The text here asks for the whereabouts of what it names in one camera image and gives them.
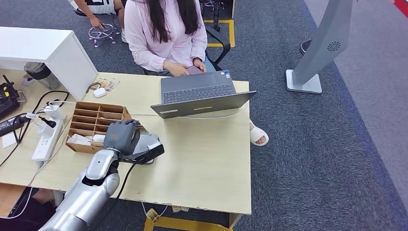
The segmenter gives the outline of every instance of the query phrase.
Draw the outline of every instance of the woman's hand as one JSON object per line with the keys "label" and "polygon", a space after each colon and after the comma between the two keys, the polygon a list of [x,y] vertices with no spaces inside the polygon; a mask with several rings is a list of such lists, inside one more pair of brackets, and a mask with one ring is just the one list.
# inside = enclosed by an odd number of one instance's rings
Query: woman's hand
{"label": "woman's hand", "polygon": [[201,62],[200,60],[196,59],[194,60],[194,66],[198,67],[198,69],[200,69],[202,72],[207,72],[205,65],[203,64],[203,62]]}
{"label": "woman's hand", "polygon": [[175,77],[189,75],[186,68],[187,66],[184,64],[175,64],[167,60],[163,62],[163,69],[169,71]]}

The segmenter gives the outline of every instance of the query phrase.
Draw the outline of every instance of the cardboard organizer box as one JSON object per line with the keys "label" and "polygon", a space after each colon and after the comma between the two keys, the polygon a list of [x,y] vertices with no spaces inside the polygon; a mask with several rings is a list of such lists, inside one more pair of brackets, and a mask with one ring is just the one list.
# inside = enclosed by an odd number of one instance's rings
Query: cardboard organizer box
{"label": "cardboard organizer box", "polygon": [[120,105],[77,102],[74,115],[69,126],[65,144],[75,152],[95,154],[103,147],[68,143],[68,138],[74,134],[81,136],[94,136],[95,134],[105,135],[111,123],[132,119],[126,107]]}

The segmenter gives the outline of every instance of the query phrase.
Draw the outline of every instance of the laptop keyboard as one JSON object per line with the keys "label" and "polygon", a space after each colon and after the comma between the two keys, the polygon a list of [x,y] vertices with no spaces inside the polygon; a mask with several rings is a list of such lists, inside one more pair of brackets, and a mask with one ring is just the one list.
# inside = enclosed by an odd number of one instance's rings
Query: laptop keyboard
{"label": "laptop keyboard", "polygon": [[204,98],[211,98],[221,95],[233,94],[231,84],[224,84],[218,86],[211,86],[205,88],[195,88],[189,90],[176,90],[164,93],[164,103],[177,103],[188,100],[197,100]]}

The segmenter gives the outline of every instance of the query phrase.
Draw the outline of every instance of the jeans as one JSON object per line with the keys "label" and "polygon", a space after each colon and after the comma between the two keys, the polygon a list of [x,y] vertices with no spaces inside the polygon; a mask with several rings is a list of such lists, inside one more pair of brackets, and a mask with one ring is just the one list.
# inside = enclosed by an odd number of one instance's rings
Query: jeans
{"label": "jeans", "polygon": [[[216,69],[207,58],[204,60],[204,65],[205,68],[207,69],[207,72],[216,72]],[[173,77],[169,71],[157,72],[157,75]]]}

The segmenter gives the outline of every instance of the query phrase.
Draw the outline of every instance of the speaker grille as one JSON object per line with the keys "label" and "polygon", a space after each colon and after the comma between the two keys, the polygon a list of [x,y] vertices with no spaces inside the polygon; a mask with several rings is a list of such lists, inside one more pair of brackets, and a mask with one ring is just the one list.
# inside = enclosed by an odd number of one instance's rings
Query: speaker grille
{"label": "speaker grille", "polygon": [[331,42],[331,43],[327,46],[327,50],[330,51],[330,52],[334,52],[334,51],[340,49],[341,46],[342,46],[342,44],[341,44],[340,42],[334,41],[334,42]]}

